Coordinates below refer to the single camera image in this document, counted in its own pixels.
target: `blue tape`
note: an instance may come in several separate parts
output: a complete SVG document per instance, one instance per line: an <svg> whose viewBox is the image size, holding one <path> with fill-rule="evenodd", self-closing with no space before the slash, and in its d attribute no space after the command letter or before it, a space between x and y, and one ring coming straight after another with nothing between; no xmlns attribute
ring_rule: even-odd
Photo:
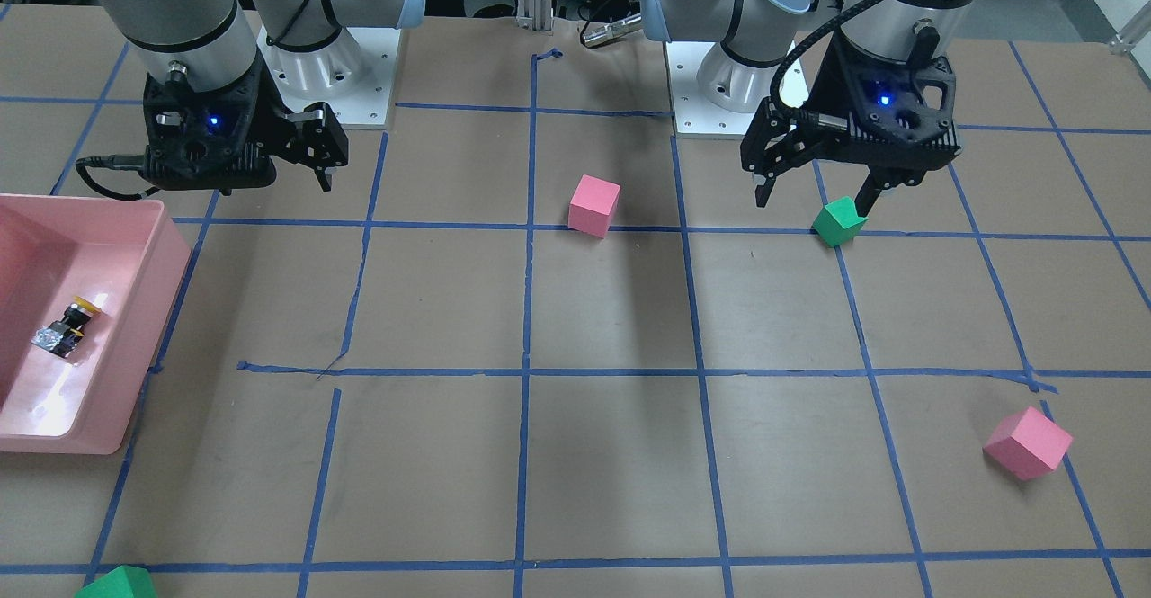
<svg viewBox="0 0 1151 598"><path fill-rule="evenodd" d="M328 414L328 429L323 437L323 454L320 459L320 474L315 480L315 497L312 499L312 519L307 524L307 540L304 543L304 561L299 569L299 583L296 585L296 598L307 596L307 583L311 574L312 557L315 553L315 537L320 530L320 513L323 511L323 493L328 488L328 469L331 466L331 447L336 439L336 423L340 421L340 399L342 390L331 390L331 408Z"/></svg>
<svg viewBox="0 0 1151 598"><path fill-rule="evenodd" d="M1151 558L1151 549L1107 549L1111 559ZM996 560L1082 560L1098 559L1097 549L1049 549L1020 551L943 551L924 552L928 562L980 562ZM735 555L729 559L733 567L790 567L831 565L890 565L915 561L914 553L847 553L825 555ZM153 574L277 574L299 573L302 562L143 562L101 564L98 573L107 573L122 565L147 569ZM527 560L525 566L533 569L620 569L620 568L677 568L719 567L718 557L694 558L571 558L552 560ZM508 572L517 566L514 560L416 560L416 561L330 561L313 562L311 574L318 573L365 573L365 572ZM86 565L0 565L2 575L78 575Z"/></svg>
<svg viewBox="0 0 1151 598"><path fill-rule="evenodd" d="M924 553L929 562L977 562L991 560L1081 560L1098 558L1091 549L1051 549L1038 551L948 551Z"/></svg>
<svg viewBox="0 0 1151 598"><path fill-rule="evenodd" d="M959 130L999 130L1007 132L1051 132L1050 128L1039 125L989 125L984 123L960 123Z"/></svg>
<svg viewBox="0 0 1151 598"><path fill-rule="evenodd" d="M1059 138L1059 143L1064 147L1064 152L1067 153L1067 159L1070 160L1072 168L1075 169L1075 175L1078 177L1080 183L1083 185L1083 190L1087 192L1087 197L1090 198L1091 206L1095 208L1095 213L1098 214L1099 221L1103 222L1104 229L1107 230L1107 235L1114 240L1115 230L1111 227L1111 221L1107 221L1107 214L1103 213L1103 206L1099 205L1098 198L1095 197L1095 192L1091 190L1091 185L1087 181L1087 176L1083 175L1083 169L1080 168L1078 160L1075 159L1075 154L1067 144L1067 138L1064 136L1064 131L1059 128L1059 123L1055 122L1055 117L1051 114L1051 109L1047 107L1047 101L1044 101L1043 93L1039 92L1039 86L1036 85L1035 79L1031 77L1031 71L1027 69L1027 64L1023 62L1023 56L1020 55L1019 48L1015 47L1015 43L1008 41L1011 46L1012 54L1015 56L1015 62L1019 63L1021 70L1023 70L1023 76L1027 77L1028 85L1031 86L1035 98L1039 100L1039 105L1043 107L1043 114L1047 115L1047 122L1051 122L1051 128L1055 131ZM1148 296L1146 288L1143 288L1143 282L1139 282L1138 275L1135 274L1135 267L1131 266L1131 261L1127 258L1127 253L1123 246L1118 240L1114 240L1115 250L1119 253L1119 259L1127 267L1127 274L1130 274L1131 282L1135 283L1135 290L1138 290L1139 297L1143 298L1143 306L1151 310L1151 296Z"/></svg>
<svg viewBox="0 0 1151 598"><path fill-rule="evenodd" d="M372 192L367 200L367 212L364 216L364 233L360 238L360 266L356 274L356 288L352 291L352 299L348 302L348 320L344 322L344 337L340 344L340 355L328 365L331 368L341 356L348 355L352 345L352 331L356 328L356 312L359 308L359 294L364 286L364 269L367 267L367 253L372 243L372 217L375 216L376 198L380 195L380 181L383 179L383 163L388 154L388 135L380 136L380 148L375 156L375 175L372 177Z"/></svg>
<svg viewBox="0 0 1151 598"><path fill-rule="evenodd" d="M305 366L254 365L239 361L239 371L251 374L325 374L334 377L467 377L520 376L523 369L317 369ZM1038 371L1052 377L1151 377L1151 371ZM527 369L535 377L689 377L698 376L699 369ZM703 369L707 377L867 377L867 369ZM946 368L891 368L871 369L876 377L933 376L933 377L996 377L1020 385L1036 385L1049 393L1059 393L1055 385L1028 381L1022 371L1012 369L946 369Z"/></svg>
<svg viewBox="0 0 1151 598"><path fill-rule="evenodd" d="M56 177L56 183L52 185L52 190L48 195L60 195L60 190L64 185L64 181L68 179L69 172L71 172L73 164L79 158L79 151L84 147L84 143L87 141L87 135L92 131L92 126L96 124L96 117L100 115L100 109L104 107L104 101L108 97L108 91L112 90L112 84L116 80L116 74L120 72L120 66L124 64L124 57L128 56L128 43L124 41L124 46L120 48L120 56L116 59L115 64L112 64L112 72L108 74L108 79L104 83L104 89L100 90L100 98L97 99L96 105L92 106L92 114L87 115L87 121L84 123L84 129L79 132L79 138L76 139L76 145L73 147L71 153L68 155L68 161L60 171L60 176Z"/></svg>
<svg viewBox="0 0 1151 598"><path fill-rule="evenodd" d="M1047 405L1047 400L1041 400L1039 406L1043 406L1043 414L1050 421L1054 421L1055 417L1051 414L1051 406ZM1078 499L1080 508L1083 509L1083 518L1087 520L1087 528L1091 531L1091 539L1095 540L1098 557L1103 559L1103 566L1107 570L1107 578L1111 581L1111 588L1115 591L1115 598L1123 598L1123 589L1119 585L1119 577L1115 575L1115 566L1112 565L1111 557L1107 554L1107 547L1103 544L1103 535L1099 532L1099 527L1095 521L1095 515L1092 515L1091 507L1087 503L1087 493L1083 492L1083 486L1078 481L1078 475L1075 474L1075 466L1072 466L1072 458L1069 454L1064 454L1064 467L1067 468L1067 476L1072 482L1072 488L1075 490L1075 498Z"/></svg>
<svg viewBox="0 0 1151 598"><path fill-rule="evenodd" d="M220 193L213 192L212 200L208 201L207 216L212 216L215 212L215 205L219 200ZM196 245L191 250L191 254L188 259L188 266L184 267L184 275L180 279L180 288L176 291L176 299L171 304L171 315L168 320L167 327L163 329L163 336L160 337L160 347L157 348L155 363L151 366L147 376L144 377L143 384L140 384L139 397L136 401L136 424L132 425L132 432L128 437L128 447L124 450L124 458L120 462L120 473L116 475L116 484L112 488L112 498L108 499L108 508L104 512L104 523L100 526L100 534L97 536L96 546L92 549L92 558L89 561L87 573L84 575L84 584L91 584L96 580L100 560L104 558L104 550L108 545L108 537L112 534L112 524L116 520L116 512L120 509L120 500L124 494L124 486L128 483L128 471L131 470L132 461L136 458L136 443L139 439L140 425L143 421L140 416L144 411L144 402L147 400L148 388L152 382L152 376L155 373L163 369L163 359L168 354L168 345L171 344L171 336L176 329L176 322L180 320L180 313L184 308L184 299L188 298L188 288L192 282L192 274L196 270L196 263L199 261L200 251L204 246L204 240L207 237L208 224L200 225L200 232L196 238Z"/></svg>
<svg viewBox="0 0 1151 598"><path fill-rule="evenodd" d="M333 377L467 377L467 376L519 376L523 369L317 369L311 366L252 365L238 361L237 371L251 374L313 374Z"/></svg>
<svg viewBox="0 0 1151 598"><path fill-rule="evenodd" d="M1059 128L1073 135L1151 135L1151 130L1122 130L1122 128Z"/></svg>
<svg viewBox="0 0 1151 598"><path fill-rule="evenodd" d="M813 160L811 171L815 175L815 184L820 189L820 200L828 204L828 187L823 181L823 171L817 160ZM879 390L879 381L875 374L875 366L871 365L871 353L867 347L867 336L863 335L863 320L860 316L859 304L855 302L855 290L852 288L851 275L847 274L847 261L844 259L844 250L836 246L836 261L839 262L839 276L844 282L844 291L847 294L847 306L851 307L852 323L855 324L855 337L859 339L860 356L867 371L868 384L871 388L871 399L875 401L875 409L879 417L879 427L883 430L884 445L887 447L887 459L891 461L891 471L895 476L895 489L899 491L899 503L904 508L904 520L907 522L907 535L912 542L915 566L920 572L920 583L923 585L925 598L933 598L931 590L931 578L928 576L928 566L923 557L923 545L920 542L920 532L915 527L915 515L912 513L912 501L907 494L907 484L904 483L904 470L899 466L899 453L895 451L895 438L891 434L891 423L887 421L887 409L883 402L883 393Z"/></svg>
<svg viewBox="0 0 1151 598"><path fill-rule="evenodd" d="M695 348L695 376L700 388L700 414L703 421L703 445L708 457L708 478L711 484L711 504L715 508L716 537L719 545L719 562L723 572L725 598L735 595L731 578L731 552L727 549L727 521L723 512L723 494L719 489L719 467L716 462L715 432L711 429L711 401L708 397L708 377L703 363L703 336L700 329L700 312L695 296L695 270L692 267L692 241L687 230L687 204L684 195L684 177L679 163L679 144L671 136L671 167L676 179L676 205L679 213L679 240L684 251L684 270L687 282L687 308L692 319L692 343Z"/></svg>
<svg viewBox="0 0 1151 598"><path fill-rule="evenodd" d="M1112 558L1151 558L1151 549L1107 549Z"/></svg>
<svg viewBox="0 0 1151 598"><path fill-rule="evenodd" d="M204 217L173 217L177 224L198 224ZM304 217L213 217L211 224L288 224L303 227L363 227L361 221L341 220L304 220ZM394 229L496 229L524 230L535 232L572 232L566 224L521 224L520 222L442 222L442 221L369 221L371 227L394 227ZM613 224L611 232L642 233L678 233L681 229L670 224ZM770 233L770 235L811 235L814 229L800 227L688 227L688 233ZM1151 241L1151 237L1095 237L1090 233L986 233L986 232L936 232L936 230L914 230L904 232L897 229L863 229L861 237L921 237L921 238L996 238L1005 241Z"/></svg>
<svg viewBox="0 0 1151 598"><path fill-rule="evenodd" d="M539 122L539 69L536 66L543 59L556 55L555 48L543 56L532 54L531 62L531 115L528 120L527 135L527 232L525 238L524 259L524 323L523 323L523 353L520 359L519 381L519 451L516 458L516 560L514 576L512 582L513 598L523 598L524 595L524 555L527 546L527 447L528 447L528 414L531 409L531 374L532 365L532 278L534 275L533 263L535 258L535 151L536 151L536 126Z"/></svg>
<svg viewBox="0 0 1151 598"><path fill-rule="evenodd" d="M158 565L122 562L100 565L98 573L106 574L124 565L139 567L150 574L283 574L299 573L303 568L303 565L299 562L254 562L246 565L227 562L161 562Z"/></svg>
<svg viewBox="0 0 1151 598"><path fill-rule="evenodd" d="M947 164L947 171L951 172L951 179L955 184L955 190L959 192L959 201L963 205L963 213L967 214L967 222L971 225L971 230L975 233L980 232L980 225L975 222L975 213L971 212L971 205L967 201L967 195L963 192L963 185L959 183L959 175L955 171L954 164ZM1020 336L1019 327L1015 324L1015 315L1011 310L1011 304L1007 304L1007 294L1004 292L1003 282L999 279L999 274L996 271L994 263L991 262L991 253L988 250L988 245L983 241L983 237L976 237L975 241L980 246L980 254L983 254L983 262L986 263L988 274L991 277L991 284L996 288L996 294L999 294L999 304L1004 308L1004 315L1007 316L1007 324L1011 328L1012 339L1015 339L1015 348L1019 351L1019 359L1023 363L1023 371L1027 374L1028 379L1034 381L1035 369L1031 366L1031 361L1027 359L1027 352L1023 348L1023 337ZM1031 386L1032 392L1039 390L1038 382Z"/></svg>
<svg viewBox="0 0 1151 598"><path fill-rule="evenodd" d="M732 558L740 567L794 567L823 565L892 565L914 562L914 553L847 553L832 555L746 555Z"/></svg>
<svg viewBox="0 0 1151 598"><path fill-rule="evenodd" d="M79 575L87 565L0 565L0 575Z"/></svg>
<svg viewBox="0 0 1151 598"><path fill-rule="evenodd" d="M566 560L539 560L533 569L647 569L674 567L718 567L716 557L699 558L572 558Z"/></svg>

